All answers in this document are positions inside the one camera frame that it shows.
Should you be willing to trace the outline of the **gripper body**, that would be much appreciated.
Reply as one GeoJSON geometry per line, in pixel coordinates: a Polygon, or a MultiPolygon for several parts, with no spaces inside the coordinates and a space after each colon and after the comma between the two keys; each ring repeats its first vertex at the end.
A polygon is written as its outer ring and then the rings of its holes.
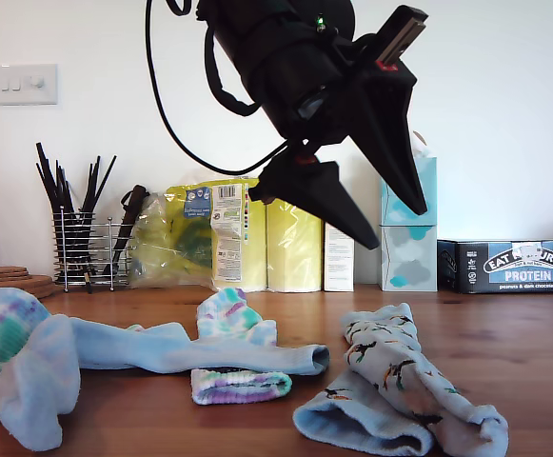
{"type": "Polygon", "coordinates": [[[400,5],[378,30],[356,37],[350,5],[284,5],[261,41],[270,51],[262,71],[264,110],[279,134],[323,143],[350,137],[346,87],[373,62],[405,65],[402,55],[427,18],[400,5]]]}

